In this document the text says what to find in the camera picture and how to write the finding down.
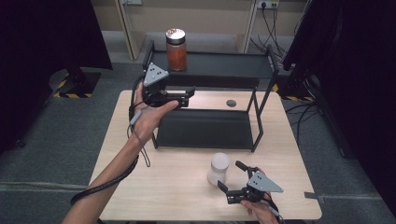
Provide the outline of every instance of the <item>white bottle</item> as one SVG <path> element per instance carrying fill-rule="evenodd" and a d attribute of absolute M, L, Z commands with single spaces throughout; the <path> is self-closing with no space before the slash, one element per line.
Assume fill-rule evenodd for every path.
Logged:
<path fill-rule="evenodd" d="M 230 165 L 230 158 L 224 153 L 216 153 L 212 157 L 212 169 L 207 173 L 207 179 L 215 186 L 218 185 L 218 180 L 221 183 L 225 182 L 225 173 Z"/>

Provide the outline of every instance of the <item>forearm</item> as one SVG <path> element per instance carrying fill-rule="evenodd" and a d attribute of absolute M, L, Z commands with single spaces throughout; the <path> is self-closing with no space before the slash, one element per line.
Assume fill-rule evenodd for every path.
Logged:
<path fill-rule="evenodd" d="M 102 185 L 121 175 L 136 159 L 140 149 L 141 145 L 132 136 L 105 170 L 88 186 L 88 189 Z M 77 201 L 65 217 L 64 223 L 95 223 L 117 186 L 118 184 Z"/>

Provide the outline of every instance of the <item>glass jar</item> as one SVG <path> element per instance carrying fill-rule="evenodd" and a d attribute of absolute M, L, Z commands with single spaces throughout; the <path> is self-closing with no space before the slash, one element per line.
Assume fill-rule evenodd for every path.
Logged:
<path fill-rule="evenodd" d="M 186 34 L 180 29 L 166 32 L 166 54 L 170 69 L 180 71 L 187 66 Z"/>
<path fill-rule="evenodd" d="M 216 153 L 212 157 L 211 169 L 207 173 L 207 180 L 215 186 L 218 185 L 218 180 L 224 184 L 225 173 L 230 165 L 230 158 L 224 153 Z"/>

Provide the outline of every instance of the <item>light wood table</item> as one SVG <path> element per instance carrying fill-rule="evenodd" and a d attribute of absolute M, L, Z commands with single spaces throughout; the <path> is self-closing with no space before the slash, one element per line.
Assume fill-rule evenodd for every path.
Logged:
<path fill-rule="evenodd" d="M 227 108 L 226 101 L 233 99 L 237 106 L 246 109 L 251 92 L 248 91 L 197 91 L 189 108 Z M 123 91 L 110 121 L 106 138 L 93 170 L 92 181 L 110 163 L 127 140 L 128 107 L 131 91 Z M 252 114 L 253 137 L 258 128 Z M 155 149 L 146 144 L 151 160 L 148 168 L 143 157 L 134 171 L 125 178 L 114 193 L 101 219 L 103 220 L 200 220 L 227 221 L 255 220 L 241 204 L 227 204 L 225 194 L 207 180 L 213 154 L 226 153 L 231 164 L 225 184 L 232 189 L 246 186 L 248 174 L 237 168 L 235 161 L 248 166 L 261 167 L 275 181 L 283 193 L 272 193 L 285 219 L 319 219 L 318 201 L 307 199 L 305 192 L 314 192 L 300 151 L 296 145 L 279 96 L 271 92 L 262 113 L 264 134 L 256 151 L 217 148 Z"/>

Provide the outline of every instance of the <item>electrical outlet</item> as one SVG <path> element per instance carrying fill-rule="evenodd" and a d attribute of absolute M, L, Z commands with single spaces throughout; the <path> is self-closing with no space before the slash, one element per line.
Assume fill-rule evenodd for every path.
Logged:
<path fill-rule="evenodd" d="M 265 9 L 279 8 L 279 0 L 260 0 L 257 8 L 262 8 L 263 2 L 265 2 Z"/>

